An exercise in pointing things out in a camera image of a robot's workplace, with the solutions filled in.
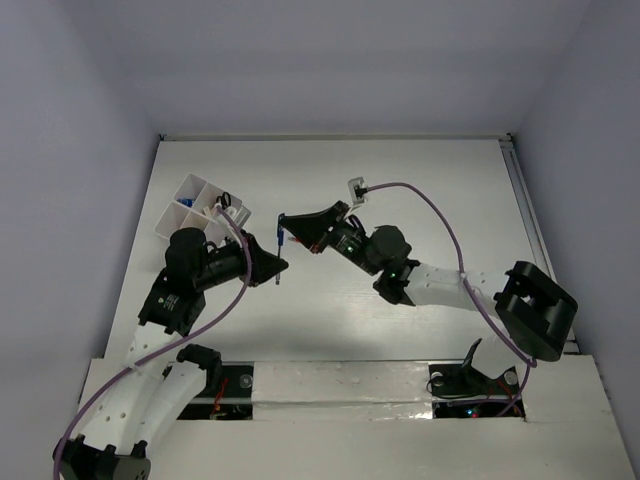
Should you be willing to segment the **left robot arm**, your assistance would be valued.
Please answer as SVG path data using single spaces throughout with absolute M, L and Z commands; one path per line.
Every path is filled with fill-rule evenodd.
M 195 344 L 206 290 L 236 279 L 243 290 L 286 270 L 240 230 L 222 245 L 203 231 L 175 231 L 152 284 L 122 370 L 81 407 L 53 453 L 56 479 L 146 479 L 151 453 L 197 395 L 221 383 L 218 351 Z

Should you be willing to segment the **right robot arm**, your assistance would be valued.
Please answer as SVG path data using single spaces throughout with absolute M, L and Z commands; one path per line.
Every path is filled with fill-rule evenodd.
M 460 368 L 462 384 L 482 392 L 506 370 L 560 360 L 577 301 L 535 264 L 518 261 L 504 273 L 460 271 L 411 258 L 401 230 L 367 232 L 342 201 L 316 213 L 281 215 L 279 225 L 307 250 L 330 248 L 375 277 L 374 290 L 393 305 L 476 311 L 490 334 L 474 341 Z

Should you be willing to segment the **blue ballpoint pen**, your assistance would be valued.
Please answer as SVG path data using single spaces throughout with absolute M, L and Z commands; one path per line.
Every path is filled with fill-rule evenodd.
M 285 230 L 282 226 L 282 220 L 284 219 L 285 214 L 284 213 L 280 213 L 277 217 L 277 231 L 276 231 L 276 235 L 277 235 L 277 257 L 279 259 L 282 258 L 282 248 L 284 246 L 284 240 L 285 240 Z

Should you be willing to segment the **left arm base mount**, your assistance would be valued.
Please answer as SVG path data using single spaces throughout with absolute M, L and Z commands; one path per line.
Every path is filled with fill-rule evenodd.
M 253 419 L 252 363 L 225 363 L 220 352 L 195 344 L 181 349 L 176 360 L 195 363 L 206 376 L 204 389 L 184 407 L 179 420 Z

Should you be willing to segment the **blue correction fluid bottle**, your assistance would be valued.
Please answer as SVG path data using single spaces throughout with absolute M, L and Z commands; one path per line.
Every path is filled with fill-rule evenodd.
M 180 199 L 177 199 L 177 202 L 188 208 L 192 208 L 193 204 L 195 203 L 195 200 L 190 198 L 180 198 Z

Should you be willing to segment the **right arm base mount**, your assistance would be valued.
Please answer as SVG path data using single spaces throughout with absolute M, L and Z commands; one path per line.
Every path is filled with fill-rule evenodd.
M 481 340 L 458 363 L 429 365 L 426 391 L 436 419 L 524 418 L 521 384 L 514 367 L 490 379 L 471 365 Z

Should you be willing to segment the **black handled scissors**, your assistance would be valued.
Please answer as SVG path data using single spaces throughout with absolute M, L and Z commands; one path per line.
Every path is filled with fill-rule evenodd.
M 232 205 L 231 195 L 223 191 L 220 195 L 216 197 L 215 205 L 219 206 L 223 210 L 226 210 L 228 207 Z

